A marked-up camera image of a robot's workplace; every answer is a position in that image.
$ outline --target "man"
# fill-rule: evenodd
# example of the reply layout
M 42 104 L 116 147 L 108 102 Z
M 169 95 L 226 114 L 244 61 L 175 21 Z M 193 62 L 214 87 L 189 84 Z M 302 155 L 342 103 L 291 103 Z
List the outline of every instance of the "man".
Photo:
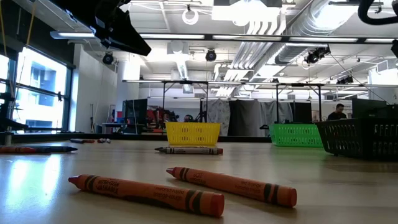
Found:
M 328 121 L 338 120 L 338 119 L 347 119 L 347 115 L 343 113 L 344 105 L 341 103 L 336 105 L 336 110 L 329 114 Z

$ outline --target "orange crayon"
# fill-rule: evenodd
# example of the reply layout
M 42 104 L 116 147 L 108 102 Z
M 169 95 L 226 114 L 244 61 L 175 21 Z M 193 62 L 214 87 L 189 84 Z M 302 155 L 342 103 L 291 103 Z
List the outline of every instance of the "orange crayon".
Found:
M 293 207 L 297 203 L 296 189 L 291 187 L 184 167 L 169 168 L 166 171 L 179 180 L 224 190 L 267 203 L 286 207 Z
M 224 195 L 213 192 L 180 189 L 95 175 L 79 175 L 69 177 L 68 180 L 81 190 L 133 202 L 214 217 L 220 217 L 224 211 Z
M 0 153 L 31 154 L 36 153 L 36 149 L 31 147 L 0 146 Z

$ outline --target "exposed ductwork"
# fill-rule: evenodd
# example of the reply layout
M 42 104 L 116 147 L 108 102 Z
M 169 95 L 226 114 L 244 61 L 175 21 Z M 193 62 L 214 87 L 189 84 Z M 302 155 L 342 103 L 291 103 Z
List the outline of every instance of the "exposed ductwork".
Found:
M 301 16 L 286 30 L 286 35 L 330 35 L 355 12 L 355 6 L 329 5 L 329 0 L 314 0 Z M 254 67 L 253 78 L 270 78 L 308 50 L 292 44 L 272 44 L 267 54 Z

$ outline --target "ceiling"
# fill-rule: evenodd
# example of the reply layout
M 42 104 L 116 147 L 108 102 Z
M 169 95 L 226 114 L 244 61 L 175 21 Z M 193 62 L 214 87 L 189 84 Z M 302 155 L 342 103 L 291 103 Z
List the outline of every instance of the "ceiling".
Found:
M 27 11 L 32 10 L 32 3 L 27 0 L 14 0 Z M 373 14 L 372 17 L 387 17 L 391 16 L 391 1 L 384 2 L 383 11 L 380 14 Z M 287 11 L 287 23 L 296 15 L 301 8 L 303 8 L 308 0 L 296 0 L 296 7 Z M 185 6 L 169 6 L 160 4 L 151 4 L 138 6 L 135 4 L 128 4 L 122 7 L 123 10 L 129 10 L 132 25 L 138 32 L 171 32 L 171 33 L 196 33 L 196 34 L 245 34 L 248 26 L 239 27 L 230 21 L 213 21 L 211 20 L 211 7 L 213 0 L 202 1 L 202 6 L 192 6 L 193 9 L 202 10 L 200 12 L 199 20 L 195 25 L 188 25 L 182 20 L 182 12 Z M 55 7 L 48 0 L 40 0 L 36 9 L 36 16 L 53 27 L 55 30 L 66 32 L 88 32 L 89 30 L 80 23 L 71 21 L 68 16 Z M 388 26 L 370 26 L 361 22 L 357 13 L 354 13 L 350 19 L 341 27 L 337 28 L 332 35 L 341 36 L 397 36 L 398 29 L 396 25 Z M 88 40 L 90 44 L 85 44 L 85 50 L 89 52 L 96 52 L 104 55 L 105 48 L 100 46 L 97 40 Z M 147 57 L 140 57 L 141 73 L 145 78 L 153 78 L 160 74 L 171 74 L 172 70 L 177 69 L 177 65 L 173 61 L 167 61 L 164 57 L 167 51 L 167 41 L 164 40 L 150 40 L 147 41 L 152 47 L 152 53 Z M 236 55 L 236 52 L 241 45 L 240 42 L 206 42 L 206 41 L 186 41 L 189 46 L 189 52 L 193 55 L 187 61 L 187 68 L 189 70 L 203 70 L 213 71 L 215 62 L 206 62 L 205 54 L 207 49 L 215 49 L 217 53 L 217 63 L 230 63 Z M 354 76 L 361 82 L 367 80 L 367 69 L 374 66 L 373 63 L 380 62 L 384 58 L 393 58 L 394 55 L 390 51 L 389 45 L 346 45 L 346 44 L 332 44 L 330 45 L 332 55 L 345 68 L 354 68 Z M 131 54 L 126 52 L 114 52 L 114 56 L 118 60 L 126 60 L 131 57 Z M 283 76 L 278 76 L 281 80 L 287 82 L 305 82 L 308 81 L 308 76 L 311 82 L 320 82 L 327 80 L 330 76 L 339 74 L 344 69 L 339 65 L 334 58 L 327 56 L 322 59 L 319 64 L 310 67 L 310 69 L 303 68 L 303 57 L 297 59 L 292 66 L 283 69 Z

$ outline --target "crayon wrapper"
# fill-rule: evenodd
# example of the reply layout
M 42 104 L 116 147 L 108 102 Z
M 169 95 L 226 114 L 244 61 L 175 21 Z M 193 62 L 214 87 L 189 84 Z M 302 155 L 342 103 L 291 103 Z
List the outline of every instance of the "crayon wrapper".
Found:
M 263 202 L 293 207 L 297 196 L 292 195 L 295 189 L 268 184 L 260 181 L 216 174 L 203 170 L 176 167 L 174 177 L 213 189 L 224 190 Z
M 130 180 L 88 176 L 80 181 L 78 188 L 122 198 L 133 202 L 160 207 L 187 210 L 198 214 L 213 215 L 210 204 L 214 193 L 199 190 L 179 189 L 163 185 L 146 184 Z

